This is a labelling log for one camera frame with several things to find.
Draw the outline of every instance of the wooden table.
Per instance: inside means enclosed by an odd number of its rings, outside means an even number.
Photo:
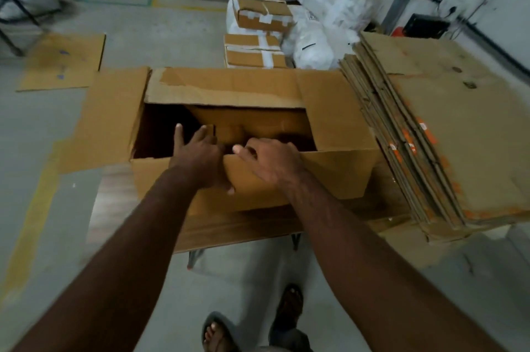
[[[128,164],[105,168],[86,239],[91,249],[95,250],[102,245],[138,204],[132,177]],[[376,232],[410,219],[407,202],[382,154],[374,167],[365,195],[343,202]],[[291,206],[190,216],[184,222],[175,253],[298,234],[302,231],[301,223]],[[194,257],[195,254],[190,253],[190,265]]]

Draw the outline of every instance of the foot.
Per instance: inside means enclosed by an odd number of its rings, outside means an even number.
[[[296,328],[303,306],[304,297],[300,288],[289,284],[283,291],[271,330],[288,331]]]
[[[214,321],[204,333],[205,352],[240,352],[224,324]]]

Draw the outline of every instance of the person's left hand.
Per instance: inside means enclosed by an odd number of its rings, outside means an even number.
[[[234,187],[226,176],[222,164],[224,145],[217,144],[217,138],[207,134],[202,126],[195,132],[190,142],[184,145],[182,125],[175,127],[173,157],[169,162],[169,171],[177,171],[186,176],[198,188],[222,187],[228,194],[234,193]]]

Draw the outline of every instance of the red object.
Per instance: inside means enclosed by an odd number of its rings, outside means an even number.
[[[406,35],[403,34],[403,27],[396,27],[391,37],[406,37]]]

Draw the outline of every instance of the forearm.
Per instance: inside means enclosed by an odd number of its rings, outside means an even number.
[[[14,350],[133,350],[196,190],[184,175],[163,174]]]
[[[331,289],[374,352],[502,350],[309,172],[281,188]]]

